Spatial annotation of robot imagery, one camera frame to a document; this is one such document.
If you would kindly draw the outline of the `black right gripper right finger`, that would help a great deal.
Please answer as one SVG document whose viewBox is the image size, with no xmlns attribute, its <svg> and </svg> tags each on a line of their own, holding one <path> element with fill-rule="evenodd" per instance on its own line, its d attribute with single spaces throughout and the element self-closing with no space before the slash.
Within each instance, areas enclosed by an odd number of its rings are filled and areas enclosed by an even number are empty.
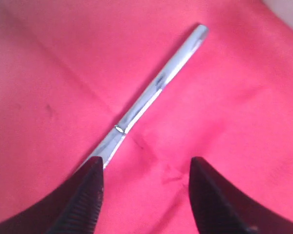
<svg viewBox="0 0 293 234">
<path fill-rule="evenodd" d="M 236 188 L 204 158 L 194 157 L 189 199 L 201 234 L 293 234 L 293 222 Z"/>
</svg>

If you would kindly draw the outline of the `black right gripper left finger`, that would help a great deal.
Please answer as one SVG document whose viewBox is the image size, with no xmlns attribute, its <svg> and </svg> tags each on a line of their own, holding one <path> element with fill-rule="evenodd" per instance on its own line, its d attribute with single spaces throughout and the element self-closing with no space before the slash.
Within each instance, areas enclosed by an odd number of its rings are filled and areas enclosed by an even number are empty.
<svg viewBox="0 0 293 234">
<path fill-rule="evenodd" d="M 0 234 L 92 234 L 104 197 L 103 159 L 89 159 L 28 209 L 0 223 Z"/>
</svg>

